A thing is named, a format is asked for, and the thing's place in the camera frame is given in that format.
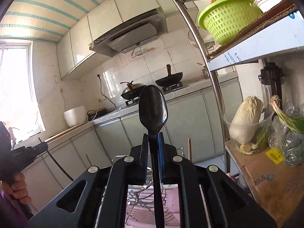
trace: striped ceiling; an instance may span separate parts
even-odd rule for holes
[[[0,38],[57,43],[105,0],[14,0],[0,22]]]

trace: green colander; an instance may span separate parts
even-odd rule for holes
[[[254,0],[218,0],[201,12],[199,26],[208,30],[220,45],[224,45],[262,13],[253,2]]]

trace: clear plastic bowl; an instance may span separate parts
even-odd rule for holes
[[[268,139],[271,133],[271,123],[274,110],[263,109],[260,121],[258,123],[251,125],[231,124],[238,108],[238,105],[231,107],[226,110],[224,114],[224,121],[227,124],[228,130],[230,131],[230,129],[233,128],[233,130],[237,130],[240,133],[236,137],[235,134],[232,135],[229,132],[231,143],[235,145],[238,151],[241,151],[240,147],[242,144],[253,145],[253,149],[251,149],[251,151],[246,154],[252,154],[263,150],[266,146],[268,146]]]

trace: silver screw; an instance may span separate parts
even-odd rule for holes
[[[91,166],[89,169],[88,169],[88,172],[90,173],[96,173],[98,171],[98,168],[96,166]]]
[[[174,162],[181,162],[182,160],[183,160],[183,158],[181,156],[174,156],[173,157]]]
[[[216,165],[210,165],[209,166],[209,170],[212,172],[217,172],[218,171],[218,167]]]
[[[134,161],[134,158],[133,158],[132,156],[127,156],[127,157],[125,157],[125,162],[131,163],[131,162],[133,162],[133,161]]]

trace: yellow sticker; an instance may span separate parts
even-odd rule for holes
[[[269,151],[265,152],[265,154],[275,163],[279,164],[284,159],[279,150],[272,148]]]

